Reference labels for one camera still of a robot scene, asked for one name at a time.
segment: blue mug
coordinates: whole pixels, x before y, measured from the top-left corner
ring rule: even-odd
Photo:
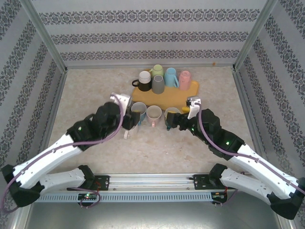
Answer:
[[[174,68],[168,68],[164,75],[165,86],[167,87],[179,87],[179,81],[177,79],[177,73]]]

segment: table surface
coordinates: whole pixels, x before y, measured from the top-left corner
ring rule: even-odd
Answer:
[[[109,101],[110,94],[131,94],[143,69],[69,70],[61,96],[50,145],[75,122],[95,113]],[[178,74],[188,70],[199,82],[198,95],[203,109],[211,109],[224,129],[241,137],[253,148],[249,129],[239,100],[230,67],[177,68]],[[212,154],[208,147],[188,131],[178,128],[166,131],[164,119],[152,128],[145,120],[136,136],[123,139],[124,130],[110,141],[92,146],[59,165],[53,172],[88,165],[93,173],[198,173],[209,172],[216,163],[242,171]]]

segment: mug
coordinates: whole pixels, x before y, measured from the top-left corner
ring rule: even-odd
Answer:
[[[134,126],[130,130],[125,130],[124,139],[126,140],[128,137],[135,136],[138,133],[139,127],[138,125]]]
[[[147,92],[152,88],[151,74],[148,71],[142,71],[139,79],[132,82],[134,87],[138,87],[140,91]]]
[[[162,77],[164,76],[164,70],[163,67],[159,64],[156,64],[149,72],[152,73],[152,78],[156,75],[161,75]]]
[[[147,108],[146,114],[148,122],[152,124],[152,127],[155,127],[161,119],[162,110],[160,107],[153,105]]]
[[[146,105],[141,102],[136,102],[132,105],[131,110],[133,112],[140,112],[140,120],[138,122],[138,125],[141,125],[141,122],[143,122],[145,116],[146,116]]]
[[[165,86],[179,87],[179,81],[177,79],[177,72],[174,68],[168,68],[164,75]]]
[[[169,107],[165,110],[165,113],[164,113],[164,117],[165,117],[165,125],[168,126],[167,124],[167,121],[166,121],[166,117],[167,117],[167,113],[179,113],[181,114],[180,110],[176,107]]]
[[[156,75],[152,81],[152,92],[155,94],[162,94],[164,92],[165,83],[161,75]]]
[[[187,91],[191,85],[191,74],[189,71],[182,71],[179,76],[179,89],[182,91]]]

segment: light blue mug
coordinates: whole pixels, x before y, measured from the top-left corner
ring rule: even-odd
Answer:
[[[177,72],[174,68],[168,68],[164,75],[165,86],[167,87],[179,87],[179,81],[177,79]]]
[[[132,105],[132,111],[134,112],[140,112],[140,121],[138,122],[138,125],[141,125],[141,122],[143,122],[144,118],[146,117],[146,105],[141,102],[136,102]]]

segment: patterned wallpaper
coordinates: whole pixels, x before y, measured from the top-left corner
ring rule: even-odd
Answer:
[[[233,64],[265,0],[34,0],[66,65]]]
[[[240,75],[268,160],[305,175],[305,1],[278,1]],[[305,228],[305,204],[295,218]]]
[[[0,0],[0,169],[41,151],[61,72],[17,0]],[[6,182],[0,176],[0,193]],[[6,207],[12,208],[7,198]],[[9,215],[0,211],[0,228]]]

